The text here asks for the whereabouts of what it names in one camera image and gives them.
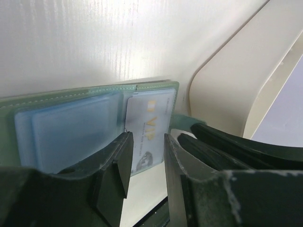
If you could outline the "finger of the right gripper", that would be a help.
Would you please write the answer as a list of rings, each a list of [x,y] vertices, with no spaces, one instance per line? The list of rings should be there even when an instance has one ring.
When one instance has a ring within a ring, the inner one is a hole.
[[[198,140],[247,163],[255,169],[302,169],[303,149],[257,142],[195,123],[190,127]]]
[[[237,158],[228,155],[221,150],[213,148],[187,134],[178,136],[178,142],[188,153],[202,161],[209,167],[222,170],[248,170],[251,167]]]

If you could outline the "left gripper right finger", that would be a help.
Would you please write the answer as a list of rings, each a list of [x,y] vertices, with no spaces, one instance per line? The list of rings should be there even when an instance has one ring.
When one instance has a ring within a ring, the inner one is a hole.
[[[164,136],[172,227],[300,227],[303,173],[216,171]]]

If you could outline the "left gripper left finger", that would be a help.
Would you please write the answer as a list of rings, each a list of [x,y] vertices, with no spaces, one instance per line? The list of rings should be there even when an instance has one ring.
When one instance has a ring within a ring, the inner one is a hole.
[[[117,227],[130,182],[134,139],[121,133],[105,148],[60,171],[0,169],[3,227]]]

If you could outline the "silver credit card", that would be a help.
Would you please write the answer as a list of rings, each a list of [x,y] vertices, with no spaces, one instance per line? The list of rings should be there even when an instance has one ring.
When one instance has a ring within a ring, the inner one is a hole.
[[[128,99],[125,129],[133,133],[132,175],[163,161],[164,134],[168,132],[174,93]]]

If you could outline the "green leather card holder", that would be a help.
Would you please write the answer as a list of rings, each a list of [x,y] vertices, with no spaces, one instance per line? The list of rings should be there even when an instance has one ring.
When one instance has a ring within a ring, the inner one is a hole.
[[[127,131],[127,102],[134,96],[174,93],[167,133],[190,131],[197,119],[174,113],[178,87],[178,82],[164,80],[2,98],[0,163],[58,173]]]

